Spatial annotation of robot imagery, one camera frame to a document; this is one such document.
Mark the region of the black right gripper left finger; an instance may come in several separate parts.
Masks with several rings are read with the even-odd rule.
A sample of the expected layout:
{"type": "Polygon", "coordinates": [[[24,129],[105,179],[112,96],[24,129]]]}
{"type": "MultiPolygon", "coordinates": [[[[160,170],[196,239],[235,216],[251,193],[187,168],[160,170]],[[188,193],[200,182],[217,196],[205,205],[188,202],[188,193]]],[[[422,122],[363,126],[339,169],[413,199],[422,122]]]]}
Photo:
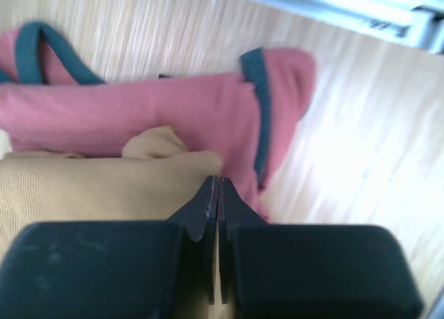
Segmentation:
{"type": "Polygon", "coordinates": [[[2,318],[206,318],[218,179],[164,220],[41,222],[1,262],[2,318]]]}

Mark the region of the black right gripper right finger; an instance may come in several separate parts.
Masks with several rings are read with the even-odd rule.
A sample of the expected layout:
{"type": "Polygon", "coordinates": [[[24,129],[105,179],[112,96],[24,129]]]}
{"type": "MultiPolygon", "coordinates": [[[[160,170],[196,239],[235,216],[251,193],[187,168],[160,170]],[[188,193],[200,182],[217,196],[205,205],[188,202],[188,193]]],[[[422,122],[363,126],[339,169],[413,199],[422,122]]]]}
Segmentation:
{"type": "Polygon", "coordinates": [[[419,318],[398,240],[377,225],[270,224],[219,181],[221,300],[231,318],[419,318]]]}

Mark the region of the tan brown garment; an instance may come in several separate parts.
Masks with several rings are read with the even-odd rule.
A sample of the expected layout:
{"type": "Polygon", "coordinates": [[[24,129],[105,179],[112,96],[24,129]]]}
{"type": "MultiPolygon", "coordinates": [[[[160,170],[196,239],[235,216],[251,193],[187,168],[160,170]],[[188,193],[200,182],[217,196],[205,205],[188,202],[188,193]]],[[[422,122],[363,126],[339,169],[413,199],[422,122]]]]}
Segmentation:
{"type": "Polygon", "coordinates": [[[168,126],[133,137],[116,158],[9,153],[1,161],[1,262],[33,223],[167,219],[221,165],[212,151],[190,151],[168,126]]]}

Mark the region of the red graphic tank top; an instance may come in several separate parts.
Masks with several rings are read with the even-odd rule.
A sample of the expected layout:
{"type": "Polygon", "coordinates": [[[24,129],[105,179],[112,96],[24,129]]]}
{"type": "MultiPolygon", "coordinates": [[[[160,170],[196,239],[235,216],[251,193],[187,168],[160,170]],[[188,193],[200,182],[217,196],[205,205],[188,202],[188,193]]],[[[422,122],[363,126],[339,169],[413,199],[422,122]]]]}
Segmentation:
{"type": "Polygon", "coordinates": [[[258,48],[242,71],[107,84],[49,25],[1,35],[1,129],[14,150],[115,157],[143,131],[171,126],[190,150],[218,153],[221,174],[263,218],[261,195],[309,108],[311,54],[258,48]]]}

